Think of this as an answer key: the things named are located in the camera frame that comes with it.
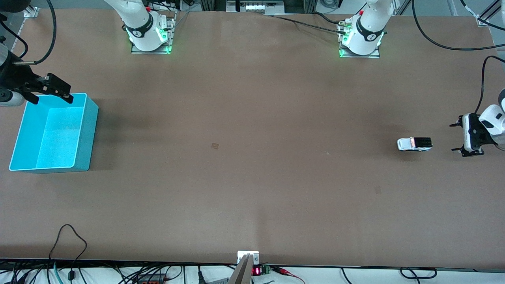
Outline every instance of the brown table surface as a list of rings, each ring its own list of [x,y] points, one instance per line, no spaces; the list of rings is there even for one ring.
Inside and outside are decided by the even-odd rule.
[[[10,172],[23,108],[1,108],[1,257],[46,257],[70,223],[90,259],[233,262],[250,249],[284,264],[505,268],[505,154],[462,158],[448,126],[475,109],[495,51],[443,50],[393,17],[380,60],[341,59],[333,33],[194,13],[171,55],[131,55],[114,11],[57,17],[33,70],[99,105],[91,169]],[[492,44],[473,18],[421,22],[444,44]],[[26,60],[51,32],[46,10],[26,21]],[[481,111],[504,78],[490,61]],[[434,148],[398,151],[409,136]],[[81,249],[66,230],[54,256]]]

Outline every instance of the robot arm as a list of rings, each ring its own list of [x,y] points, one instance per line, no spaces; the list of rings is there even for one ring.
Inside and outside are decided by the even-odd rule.
[[[393,0],[367,0],[363,13],[346,20],[351,22],[348,35],[342,41],[358,55],[372,53],[380,44],[389,18],[393,15]]]
[[[149,52],[167,42],[167,17],[148,12],[142,0],[104,0],[125,23],[130,41],[141,51]]]
[[[463,146],[454,148],[463,157],[484,155],[483,145],[505,145],[505,89],[498,96],[499,105],[490,105],[481,115],[467,113],[455,124],[463,128]]]
[[[167,17],[148,12],[142,0],[105,0],[125,23],[130,41],[141,51],[153,51],[168,40]],[[22,11],[29,0],[0,1],[0,11]],[[0,42],[0,106],[19,106],[27,100],[38,103],[32,92],[53,94],[71,104],[70,85],[54,74],[42,77],[32,72],[28,63]]]

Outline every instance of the plastic bin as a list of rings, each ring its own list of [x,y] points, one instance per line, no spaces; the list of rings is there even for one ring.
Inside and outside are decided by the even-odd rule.
[[[87,171],[98,106],[85,93],[72,104],[42,95],[26,103],[9,170],[30,173]]]

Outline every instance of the toy car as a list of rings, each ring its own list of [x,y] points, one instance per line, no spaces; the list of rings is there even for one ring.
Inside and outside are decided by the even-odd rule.
[[[396,142],[400,151],[428,151],[433,147],[429,137],[400,138]]]

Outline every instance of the mounting plate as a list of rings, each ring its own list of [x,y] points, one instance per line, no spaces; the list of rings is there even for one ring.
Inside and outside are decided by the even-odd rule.
[[[242,259],[242,257],[246,254],[252,254],[252,256],[254,257],[254,264],[259,264],[260,263],[260,252],[257,252],[257,251],[238,251],[237,252],[237,263],[240,262],[240,260]]]
[[[40,8],[33,7],[32,5],[29,5],[28,7],[26,7],[25,10],[23,10],[23,17],[24,18],[37,18],[38,11],[40,11]]]

